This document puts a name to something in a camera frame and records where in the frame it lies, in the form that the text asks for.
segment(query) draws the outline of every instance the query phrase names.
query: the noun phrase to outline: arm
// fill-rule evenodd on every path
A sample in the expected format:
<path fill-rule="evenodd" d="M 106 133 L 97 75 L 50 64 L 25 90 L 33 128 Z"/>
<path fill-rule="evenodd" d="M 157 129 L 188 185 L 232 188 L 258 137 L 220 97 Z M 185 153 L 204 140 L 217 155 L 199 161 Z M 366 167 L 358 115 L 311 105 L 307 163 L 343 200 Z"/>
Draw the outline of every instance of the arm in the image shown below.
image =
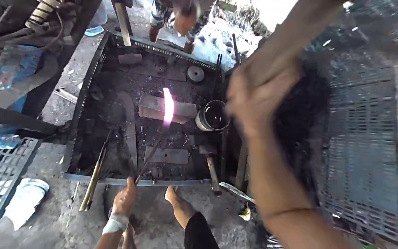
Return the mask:
<path fill-rule="evenodd" d="M 250 89 L 244 67 L 229 86 L 229 111 L 236 115 L 248 144 L 250 184 L 266 229 L 290 249 L 348 248 L 340 234 L 312 209 L 305 191 L 288 171 L 272 132 L 272 114 L 299 80 L 289 65 L 274 80 Z"/>
<path fill-rule="evenodd" d="M 95 249 L 116 249 L 118 248 L 121 236 L 122 231 L 119 230 L 114 233 L 103 234 L 99 239 Z"/>
<path fill-rule="evenodd" d="M 133 178 L 127 178 L 127 186 L 114 198 L 111 216 L 102 230 L 102 236 L 95 249 L 117 249 L 123 232 L 128 227 L 137 188 Z"/>

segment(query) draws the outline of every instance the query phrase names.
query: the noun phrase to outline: shorts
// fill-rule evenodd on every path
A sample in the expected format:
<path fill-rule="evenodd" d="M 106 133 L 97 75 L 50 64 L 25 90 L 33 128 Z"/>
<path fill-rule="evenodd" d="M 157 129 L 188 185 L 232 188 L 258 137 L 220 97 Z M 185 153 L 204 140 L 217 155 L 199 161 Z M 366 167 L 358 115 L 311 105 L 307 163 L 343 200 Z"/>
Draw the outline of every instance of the shorts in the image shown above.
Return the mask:
<path fill-rule="evenodd" d="M 168 23 L 172 13 L 173 8 L 163 5 L 161 0 L 153 0 L 153 4 L 151 5 L 150 26 L 157 29 L 162 28 Z"/>
<path fill-rule="evenodd" d="M 219 249 L 207 220 L 200 212 L 193 215 L 187 223 L 184 247 L 185 249 Z"/>

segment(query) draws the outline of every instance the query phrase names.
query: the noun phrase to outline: person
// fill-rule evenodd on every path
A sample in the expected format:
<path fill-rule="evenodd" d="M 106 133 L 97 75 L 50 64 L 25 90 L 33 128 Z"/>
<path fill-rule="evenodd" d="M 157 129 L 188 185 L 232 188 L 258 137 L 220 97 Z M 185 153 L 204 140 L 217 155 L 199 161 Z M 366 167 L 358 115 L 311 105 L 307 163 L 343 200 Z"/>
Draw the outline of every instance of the person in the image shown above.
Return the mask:
<path fill-rule="evenodd" d="M 184 52 L 191 54 L 197 34 L 208 23 L 215 0 L 153 0 L 150 15 L 149 39 L 156 42 L 160 29 L 175 13 L 174 27 L 181 36 L 186 36 Z"/>
<path fill-rule="evenodd" d="M 273 80 L 253 89 L 249 86 L 244 66 L 238 67 L 233 72 L 227 92 L 228 112 L 236 117 L 243 130 L 243 139 L 249 152 L 250 189 L 268 232 L 274 234 L 288 249 L 348 249 L 340 232 L 324 223 L 311 206 L 304 189 L 288 171 L 273 133 L 274 111 L 300 79 L 298 68 L 291 65 Z M 123 228 L 123 248 L 134 248 L 133 232 L 126 224 L 136 199 L 136 186 L 131 178 L 127 182 L 128 187 L 116 196 L 113 204 L 113 214 L 119 216 L 119 222 L 123 220 L 123 223 L 116 226 L 117 230 L 107 229 L 116 233 L 113 247 L 118 245 L 120 228 Z M 173 187 L 167 189 L 165 197 L 172 204 L 176 219 L 185 228 L 186 249 L 217 248 L 200 213 L 181 199 Z M 113 248 L 108 245 L 114 236 L 103 232 L 97 249 Z"/>

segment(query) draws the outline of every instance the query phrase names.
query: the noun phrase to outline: dirt ground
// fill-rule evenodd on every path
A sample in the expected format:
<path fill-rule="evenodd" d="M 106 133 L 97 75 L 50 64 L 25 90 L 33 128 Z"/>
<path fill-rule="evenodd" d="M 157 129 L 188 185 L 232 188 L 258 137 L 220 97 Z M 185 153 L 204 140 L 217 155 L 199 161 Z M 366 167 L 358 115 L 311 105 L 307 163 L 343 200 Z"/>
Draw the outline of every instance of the dirt ground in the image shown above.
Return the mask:
<path fill-rule="evenodd" d="M 105 1 L 109 24 L 114 26 L 116 17 L 111 2 Z M 152 0 L 134 1 L 129 9 L 131 25 L 136 37 L 148 38 L 148 19 Z M 163 30 L 160 38 L 171 39 L 183 46 L 185 38 L 177 37 L 171 30 Z M 78 84 L 85 76 L 89 62 L 102 39 L 84 36 L 69 64 L 65 67 L 58 87 L 75 94 Z M 52 94 L 43 110 L 43 119 L 57 125 L 73 116 L 75 105 Z M 119 187 L 98 184 L 91 209 L 78 212 L 87 189 L 86 184 L 78 188 L 71 205 L 67 200 L 74 194 L 76 182 L 61 177 L 60 163 L 65 146 L 42 143 L 33 162 L 23 178 L 38 178 L 50 185 L 50 190 L 27 223 L 17 231 L 7 218 L 0 219 L 0 248 L 93 248 L 105 225 L 106 211 L 112 204 Z M 162 187 L 140 187 L 134 208 L 137 248 L 183 248 L 184 230 L 177 223 L 171 205 L 163 198 Z M 224 191 L 214 197 L 208 184 L 180 187 L 180 195 L 191 202 L 193 207 L 204 214 L 220 248 L 258 248 L 259 241 L 266 240 L 259 224 L 246 222 L 237 214 L 244 207 L 241 198 Z"/>

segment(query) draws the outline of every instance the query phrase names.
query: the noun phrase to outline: water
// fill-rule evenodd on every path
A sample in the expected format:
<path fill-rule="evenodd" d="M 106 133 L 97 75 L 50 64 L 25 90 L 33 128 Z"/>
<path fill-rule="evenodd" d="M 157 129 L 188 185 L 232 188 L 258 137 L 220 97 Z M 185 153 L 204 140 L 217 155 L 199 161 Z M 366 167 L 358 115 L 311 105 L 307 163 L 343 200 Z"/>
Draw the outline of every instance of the water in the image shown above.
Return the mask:
<path fill-rule="evenodd" d="M 212 128 L 222 129 L 228 124 L 224 107 L 224 104 L 218 101 L 213 101 L 205 106 L 204 117 Z"/>

